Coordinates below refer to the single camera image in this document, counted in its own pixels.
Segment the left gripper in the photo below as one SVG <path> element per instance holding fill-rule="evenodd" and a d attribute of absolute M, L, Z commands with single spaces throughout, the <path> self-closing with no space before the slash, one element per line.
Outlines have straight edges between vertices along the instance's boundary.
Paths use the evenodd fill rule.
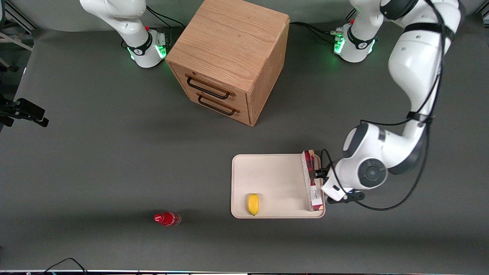
<path fill-rule="evenodd" d="M 353 190 L 353 160 L 339 160 L 330 168 L 320 168 L 308 172 L 310 183 L 316 179 L 325 181 L 323 193 L 335 202 L 339 202 Z"/>

